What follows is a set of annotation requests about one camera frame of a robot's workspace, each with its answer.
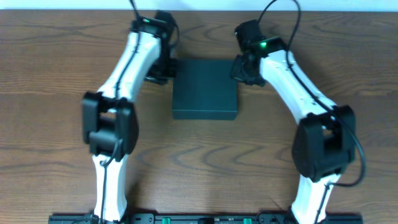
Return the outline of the black box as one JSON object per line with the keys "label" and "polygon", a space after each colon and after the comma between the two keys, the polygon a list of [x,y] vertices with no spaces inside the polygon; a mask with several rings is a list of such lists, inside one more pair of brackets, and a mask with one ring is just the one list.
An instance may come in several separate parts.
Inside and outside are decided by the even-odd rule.
{"label": "black box", "polygon": [[233,63],[221,59],[179,61],[173,84],[173,119],[234,120],[238,84],[230,78]]}

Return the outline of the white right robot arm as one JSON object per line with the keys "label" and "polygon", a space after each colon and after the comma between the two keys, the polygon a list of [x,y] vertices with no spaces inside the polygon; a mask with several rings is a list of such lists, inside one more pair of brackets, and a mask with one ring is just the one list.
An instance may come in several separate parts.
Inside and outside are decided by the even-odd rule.
{"label": "white right robot arm", "polygon": [[279,37],[238,38],[241,54],[231,76],[247,85],[270,84],[282,98],[298,127],[292,158],[300,174],[291,206],[297,223],[326,220],[326,205],[348,165],[354,161],[354,142],[342,125],[355,124],[349,106],[337,106],[306,76]]}

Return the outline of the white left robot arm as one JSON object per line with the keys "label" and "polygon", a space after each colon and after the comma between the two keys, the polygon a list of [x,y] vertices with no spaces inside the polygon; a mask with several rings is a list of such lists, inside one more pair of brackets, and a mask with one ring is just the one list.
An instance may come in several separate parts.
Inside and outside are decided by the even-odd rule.
{"label": "white left robot arm", "polygon": [[90,223],[124,223],[126,169],[139,137],[136,98],[145,80],[163,85],[175,60],[171,42],[179,34],[174,19],[141,17],[132,22],[126,47],[112,74],[97,90],[82,98],[83,140],[96,171],[96,205]]}

